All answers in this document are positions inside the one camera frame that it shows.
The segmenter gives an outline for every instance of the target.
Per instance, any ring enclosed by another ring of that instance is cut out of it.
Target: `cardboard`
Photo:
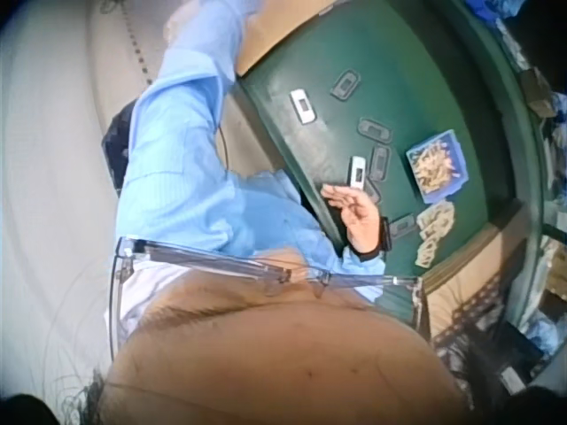
[[[297,27],[334,3],[332,0],[266,0],[262,11],[248,20],[237,74],[243,76]]]

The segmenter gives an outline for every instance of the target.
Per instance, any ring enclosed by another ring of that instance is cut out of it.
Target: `blue object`
[[[419,182],[417,182],[417,186],[419,187],[419,190],[422,194],[422,199],[426,204],[436,204],[437,202],[442,201],[446,197],[458,192],[461,189],[462,185],[469,181],[467,163],[464,159],[464,156],[462,155],[461,145],[457,141],[453,130],[448,130],[445,133],[441,133],[440,135],[435,135],[432,138],[427,139],[425,142],[419,143],[417,146],[414,146],[406,152],[406,156],[408,157],[409,164],[411,165],[414,174],[416,173],[416,170],[414,170],[413,157],[417,153],[422,151],[425,147],[437,142],[438,140],[442,143],[447,144],[449,157],[451,158],[451,162],[453,163],[454,167],[454,173],[459,174],[459,176],[453,177],[451,182],[449,182],[447,186],[430,193],[425,193]]]
[[[494,25],[498,18],[516,16],[525,0],[465,0],[465,3],[478,18]]]
[[[502,19],[516,16],[525,0],[487,0],[487,2],[498,12]]]
[[[479,19],[488,24],[494,25],[499,18],[498,13],[486,4],[486,0],[465,0],[465,3]]]
[[[553,356],[563,341],[559,339],[557,326],[540,310],[529,320],[525,336],[542,350],[546,357]]]
[[[380,258],[342,257],[283,172],[248,179],[227,171],[215,133],[235,81],[246,14],[258,2],[206,0],[164,56],[132,112],[128,170],[116,237],[251,257],[294,248],[337,274],[383,274]]]

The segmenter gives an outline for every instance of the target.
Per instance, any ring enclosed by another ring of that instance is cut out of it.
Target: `floor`
[[[126,12],[103,14],[101,0],[35,0],[1,34],[1,394],[36,395],[60,419],[93,368],[109,364],[103,313],[118,199],[100,142],[155,78],[162,28],[180,3],[127,0]],[[229,167],[279,166],[238,93],[221,126]]]

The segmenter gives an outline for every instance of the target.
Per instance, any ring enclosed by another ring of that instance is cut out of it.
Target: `blue plastic box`
[[[433,192],[430,192],[428,194],[425,194],[423,192],[423,189],[416,179],[417,186],[419,187],[419,190],[422,194],[422,199],[426,204],[436,204],[446,197],[453,195],[454,193],[458,192],[462,188],[462,185],[469,180],[469,172],[467,171],[467,163],[464,160],[464,156],[462,155],[461,144],[457,141],[453,130],[448,130],[445,133],[441,133],[440,135],[435,135],[432,138],[427,139],[425,142],[419,143],[406,152],[406,157],[408,157],[411,169],[412,171],[414,171],[414,176],[416,172],[414,170],[412,154],[423,150],[423,148],[425,148],[428,144],[435,143],[438,140],[440,140],[442,143],[447,144],[449,156],[451,157],[451,161],[454,167],[454,172],[459,174],[459,177],[453,177],[451,182],[449,182],[445,187],[434,190]]]

